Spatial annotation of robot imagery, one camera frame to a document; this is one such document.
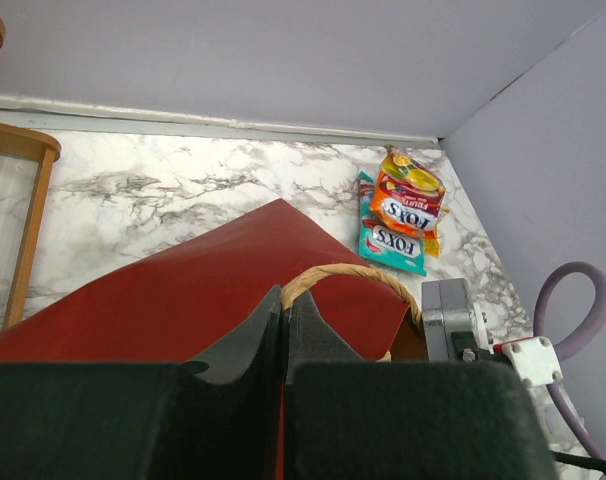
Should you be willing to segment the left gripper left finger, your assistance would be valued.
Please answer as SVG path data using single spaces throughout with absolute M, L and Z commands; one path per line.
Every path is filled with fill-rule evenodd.
M 0 363 L 0 479 L 271 479 L 281 302 L 181 363 Z

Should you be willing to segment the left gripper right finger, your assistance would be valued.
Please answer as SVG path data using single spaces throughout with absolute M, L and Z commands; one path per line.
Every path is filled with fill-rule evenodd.
M 283 313 L 288 479 L 553 479 L 525 387 L 491 362 L 368 362 L 304 294 Z

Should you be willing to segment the teal Fox's mint candy bag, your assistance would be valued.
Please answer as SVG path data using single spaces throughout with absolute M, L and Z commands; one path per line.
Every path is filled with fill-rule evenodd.
M 427 272 L 423 241 L 388 228 L 371 212 L 374 180 L 365 172 L 359 173 L 358 186 L 359 256 L 387 267 L 425 277 Z

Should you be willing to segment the red paper bag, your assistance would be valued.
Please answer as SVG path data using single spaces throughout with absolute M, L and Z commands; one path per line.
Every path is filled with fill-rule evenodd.
M 401 331 L 423 351 L 414 296 L 282 200 L 123 267 L 0 333 L 0 363 L 184 363 L 280 291 L 275 475 L 284 475 L 284 311 L 310 294 L 363 360 L 386 362 Z

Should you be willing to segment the yellow snack packet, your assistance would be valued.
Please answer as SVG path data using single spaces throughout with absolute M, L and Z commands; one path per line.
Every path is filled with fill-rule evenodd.
M 433 258 L 439 258 L 441 254 L 441 235 L 439 234 L 438 228 L 442 223 L 442 220 L 448 216 L 451 209 L 449 207 L 443 207 L 437 218 L 437 224 L 435 228 L 428 232 L 423 239 L 424 254 Z

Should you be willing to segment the orange Fox's fruits candy bag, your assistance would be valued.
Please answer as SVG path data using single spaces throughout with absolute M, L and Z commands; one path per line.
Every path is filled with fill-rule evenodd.
M 388 228 L 413 238 L 435 240 L 446 214 L 442 180 L 401 149 L 386 146 L 374 181 L 370 211 Z

